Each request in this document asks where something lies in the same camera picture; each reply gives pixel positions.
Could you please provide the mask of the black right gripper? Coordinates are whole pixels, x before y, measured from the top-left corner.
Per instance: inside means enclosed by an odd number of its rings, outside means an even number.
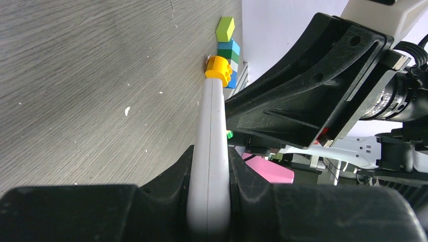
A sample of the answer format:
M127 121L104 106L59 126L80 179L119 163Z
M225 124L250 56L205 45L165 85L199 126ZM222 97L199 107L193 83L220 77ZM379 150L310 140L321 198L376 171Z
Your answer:
M393 38L317 13L291 49L225 104L226 126L243 134L308 148L342 139L411 58Z

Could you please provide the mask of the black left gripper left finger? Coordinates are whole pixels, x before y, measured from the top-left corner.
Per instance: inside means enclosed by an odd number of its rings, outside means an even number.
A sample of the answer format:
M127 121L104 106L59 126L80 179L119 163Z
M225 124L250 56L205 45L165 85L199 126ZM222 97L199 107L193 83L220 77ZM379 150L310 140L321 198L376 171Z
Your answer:
M147 184L18 187L1 198L1 241L190 241L193 147Z

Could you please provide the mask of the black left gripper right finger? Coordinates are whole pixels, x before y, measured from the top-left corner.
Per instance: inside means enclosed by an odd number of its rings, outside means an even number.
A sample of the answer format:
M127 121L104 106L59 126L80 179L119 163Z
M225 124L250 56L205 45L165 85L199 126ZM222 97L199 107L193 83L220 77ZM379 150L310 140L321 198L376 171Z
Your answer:
M272 184L229 148L231 241L427 241L408 202L383 187Z

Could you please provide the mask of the white air conditioner remote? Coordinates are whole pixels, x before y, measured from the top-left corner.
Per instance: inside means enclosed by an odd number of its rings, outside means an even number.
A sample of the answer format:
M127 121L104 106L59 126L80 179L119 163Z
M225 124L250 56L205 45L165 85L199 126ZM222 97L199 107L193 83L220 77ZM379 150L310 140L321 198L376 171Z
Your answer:
M225 102L220 79L203 82L187 199L189 229L203 239L223 236L231 218Z

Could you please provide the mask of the gold green battery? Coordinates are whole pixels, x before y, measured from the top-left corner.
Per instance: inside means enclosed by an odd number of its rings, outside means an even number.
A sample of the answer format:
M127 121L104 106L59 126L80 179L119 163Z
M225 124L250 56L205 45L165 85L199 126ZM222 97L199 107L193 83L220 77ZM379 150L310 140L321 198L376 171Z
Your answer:
M227 130L227 139L231 139L233 137L234 133L230 130Z

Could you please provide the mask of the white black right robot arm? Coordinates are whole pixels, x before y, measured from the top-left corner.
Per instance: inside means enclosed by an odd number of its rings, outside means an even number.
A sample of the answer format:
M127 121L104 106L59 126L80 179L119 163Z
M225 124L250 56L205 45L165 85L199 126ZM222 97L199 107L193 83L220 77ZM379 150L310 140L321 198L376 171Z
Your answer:
M286 55L225 103L233 145L427 183L427 38L418 44L316 14Z

